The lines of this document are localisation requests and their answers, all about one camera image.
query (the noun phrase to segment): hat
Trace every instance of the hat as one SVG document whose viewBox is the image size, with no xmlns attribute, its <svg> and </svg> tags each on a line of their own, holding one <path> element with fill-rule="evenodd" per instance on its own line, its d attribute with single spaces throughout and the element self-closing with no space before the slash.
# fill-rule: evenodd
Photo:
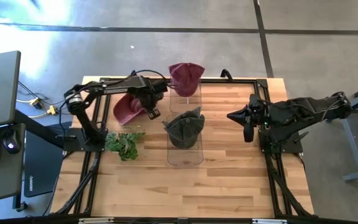
<svg viewBox="0 0 358 224">
<path fill-rule="evenodd" d="M 172 144 L 180 149 L 188 149 L 197 142 L 199 133 L 204 128 L 205 117 L 200 115 L 201 107 L 178 115 L 173 121 L 165 122 L 166 132 Z"/>
<path fill-rule="evenodd" d="M 145 113 L 139 99 L 134 98 L 131 94 L 125 94 L 112 109 L 114 117 L 120 125 L 128 123 L 136 116 Z"/>
<path fill-rule="evenodd" d="M 181 97 L 193 95 L 205 68 L 194 63 L 178 63 L 169 66 L 172 84 L 176 93 Z"/>
</svg>

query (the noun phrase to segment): desk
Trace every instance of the desk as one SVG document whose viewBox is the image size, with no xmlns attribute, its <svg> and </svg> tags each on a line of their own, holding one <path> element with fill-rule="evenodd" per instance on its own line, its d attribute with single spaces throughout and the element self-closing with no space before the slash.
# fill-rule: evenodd
<svg viewBox="0 0 358 224">
<path fill-rule="evenodd" d="M 83 83 L 101 77 L 84 77 Z M 287 99 L 284 81 L 268 78 L 271 101 Z M 98 172 L 91 215 L 93 217 L 273 217 L 266 162 L 258 139 L 245 143 L 242 127 L 226 118 L 249 101 L 254 87 L 247 84 L 202 83 L 202 132 L 204 161 L 197 167 L 177 168 L 167 162 L 167 134 L 161 121 L 170 115 L 169 91 L 158 102 L 161 116 L 150 121 L 141 116 L 131 121 L 146 135 L 137 144 L 139 156 L 122 162 L 115 153 L 104 152 Z M 122 95 L 111 97 L 107 128 L 122 131 L 112 108 Z M 102 98 L 99 119 L 103 113 Z M 86 112 L 91 118 L 94 106 Z M 80 127 L 73 120 L 74 127 Z M 83 152 L 75 152 L 62 164 L 51 212 L 68 200 L 80 179 Z M 305 172 L 294 155 L 283 155 L 289 189 L 304 208 L 313 213 Z M 88 195 L 85 189 L 83 207 Z M 282 194 L 278 190 L 281 206 Z"/>
</svg>

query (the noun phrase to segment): butcher block tabletop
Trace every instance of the butcher block tabletop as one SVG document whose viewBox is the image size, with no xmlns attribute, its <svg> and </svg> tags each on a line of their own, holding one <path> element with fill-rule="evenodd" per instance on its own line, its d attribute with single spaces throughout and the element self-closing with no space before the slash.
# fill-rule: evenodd
<svg viewBox="0 0 358 224">
<path fill-rule="evenodd" d="M 83 83 L 99 81 L 100 78 L 84 77 Z M 267 83 L 272 102 L 287 99 L 283 79 L 267 78 Z M 149 120 L 145 114 L 125 126 L 118 124 L 112 112 L 122 94 L 111 95 L 106 123 L 109 131 L 145 131 L 145 135 L 137 143 L 139 156 L 134 161 L 121 161 L 115 152 L 102 153 L 91 215 L 274 217 L 265 157 L 259 149 L 257 134 L 253 142 L 245 143 L 242 126 L 226 118 L 228 113 L 248 104 L 252 93 L 254 87 L 251 84 L 201 84 L 201 114 L 205 116 L 201 133 L 204 159 L 198 165 L 188 166 L 173 166 L 167 161 L 168 138 L 162 121 L 172 114 L 170 90 L 157 103 L 160 117 Z M 104 99 L 105 96 L 101 100 L 98 121 L 102 120 Z M 86 110 L 90 118 L 93 111 L 94 103 Z M 76 118 L 73 119 L 73 127 L 81 127 Z M 78 186 L 84 155 L 84 152 L 74 152 L 63 161 L 51 212 L 61 208 Z M 284 154 L 283 165 L 288 188 L 302 206 L 313 213 L 305 172 L 299 158 Z M 285 211 L 282 193 L 279 187 L 277 189 L 280 208 Z M 81 211 L 85 208 L 88 192 L 89 184 L 84 191 Z"/>
</svg>

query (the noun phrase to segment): gray floor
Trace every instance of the gray floor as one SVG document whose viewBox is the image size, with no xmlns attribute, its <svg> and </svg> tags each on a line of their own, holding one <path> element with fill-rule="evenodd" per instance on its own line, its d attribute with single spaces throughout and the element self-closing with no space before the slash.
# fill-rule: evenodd
<svg viewBox="0 0 358 224">
<path fill-rule="evenodd" d="M 266 29 L 358 30 L 358 0 L 259 0 Z M 0 0 L 0 23 L 82 27 L 189 27 L 256 29 L 252 0 Z M 267 35 L 274 77 L 288 97 L 321 98 L 358 90 L 358 35 Z M 259 34 L 25 31 L 0 26 L 0 52 L 22 52 L 21 82 L 60 101 L 84 75 L 127 75 L 150 68 L 164 74 L 177 62 L 194 62 L 217 77 L 266 77 Z M 27 105 L 28 115 L 38 113 Z M 57 123 L 56 117 L 38 119 Z M 358 181 L 340 122 L 316 124 L 302 140 L 315 213 L 358 220 Z M 28 198 L 30 209 L 11 210 L 0 200 L 0 218 L 41 215 L 50 195 Z"/>
</svg>

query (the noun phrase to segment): leafy plant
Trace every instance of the leafy plant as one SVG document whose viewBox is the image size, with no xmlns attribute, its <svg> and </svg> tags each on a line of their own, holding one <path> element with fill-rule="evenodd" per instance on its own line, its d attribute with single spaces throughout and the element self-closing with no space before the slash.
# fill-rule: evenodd
<svg viewBox="0 0 358 224">
<path fill-rule="evenodd" d="M 137 149 L 136 141 L 138 141 L 145 133 L 118 133 L 110 132 L 106 136 L 104 149 L 110 152 L 118 152 L 122 161 L 128 159 L 136 159 Z"/>
</svg>

